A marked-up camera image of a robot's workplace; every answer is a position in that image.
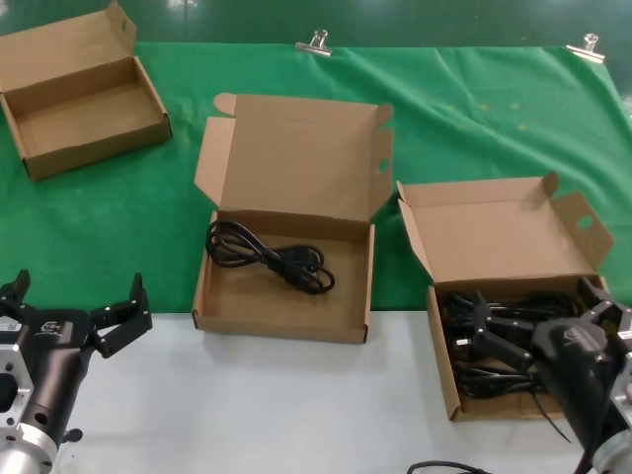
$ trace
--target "white table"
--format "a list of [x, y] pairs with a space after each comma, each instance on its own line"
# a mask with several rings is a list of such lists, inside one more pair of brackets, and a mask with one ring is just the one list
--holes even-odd
[[206, 334], [157, 315], [113, 358], [93, 356], [68, 427], [84, 438], [53, 472], [405, 474], [443, 459], [572, 473], [581, 447], [559, 425], [573, 444], [543, 421], [449, 422], [426, 313], [373, 313], [365, 346]]

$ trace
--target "cardboard box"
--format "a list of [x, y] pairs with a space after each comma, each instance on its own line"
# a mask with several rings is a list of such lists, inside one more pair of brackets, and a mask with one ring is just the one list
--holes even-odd
[[[577, 296], [579, 277], [595, 272], [612, 237], [580, 192], [553, 197], [559, 178], [403, 186], [400, 208], [413, 252], [434, 283], [428, 315], [447, 415], [453, 421], [540, 417], [529, 394], [488, 400], [459, 396], [441, 325], [441, 302], [454, 290], [489, 299], [561, 290]], [[561, 415], [542, 397], [549, 415]]]
[[220, 94], [196, 185], [269, 247], [308, 243], [336, 286], [310, 295], [263, 265], [216, 266], [204, 252], [194, 320], [199, 329], [338, 343], [366, 341], [374, 229], [391, 195], [390, 106]]
[[117, 2], [0, 38], [0, 101], [32, 180], [171, 137]]

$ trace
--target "metal binder clip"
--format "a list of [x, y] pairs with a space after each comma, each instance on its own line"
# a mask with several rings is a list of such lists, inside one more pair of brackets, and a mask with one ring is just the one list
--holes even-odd
[[305, 44], [304, 42], [298, 42], [295, 46], [296, 49], [301, 51], [311, 52], [312, 54], [319, 54], [321, 56], [331, 56], [332, 50], [325, 45], [327, 39], [327, 30], [316, 30], [314, 32], [314, 38], [311, 43]]
[[584, 37], [583, 48], [570, 45], [567, 45], [566, 47], [579, 57], [583, 57], [584, 59], [587, 59], [589, 61], [602, 64], [605, 56], [603, 54], [597, 54], [596, 52], [594, 52], [594, 47], [597, 41], [599, 41], [599, 37], [597, 35], [595, 35], [594, 33], [588, 33]]

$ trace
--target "box lid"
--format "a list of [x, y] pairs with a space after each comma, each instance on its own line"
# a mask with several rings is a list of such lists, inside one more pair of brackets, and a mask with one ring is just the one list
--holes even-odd
[[129, 57], [136, 26], [116, 1], [101, 12], [0, 38], [2, 92]]
[[580, 192], [544, 178], [401, 185], [413, 252], [435, 282], [594, 273], [614, 244]]
[[368, 221], [391, 195], [391, 106], [220, 94], [196, 185], [223, 210]]

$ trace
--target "green cloth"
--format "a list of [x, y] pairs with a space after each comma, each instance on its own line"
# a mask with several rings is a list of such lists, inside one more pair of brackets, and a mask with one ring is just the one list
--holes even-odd
[[[614, 235], [601, 272], [632, 302], [632, 129], [604, 66], [558, 47], [337, 48], [331, 58], [265, 44], [136, 51], [169, 112], [170, 142], [33, 184], [0, 123], [0, 282], [28, 269], [33, 305], [124, 299], [142, 272], [153, 311], [191, 310], [212, 210], [194, 173], [221, 92], [390, 103], [394, 175], [405, 184], [558, 171], [562, 192], [584, 192]], [[423, 308], [430, 280], [395, 198], [375, 222], [373, 308]]]

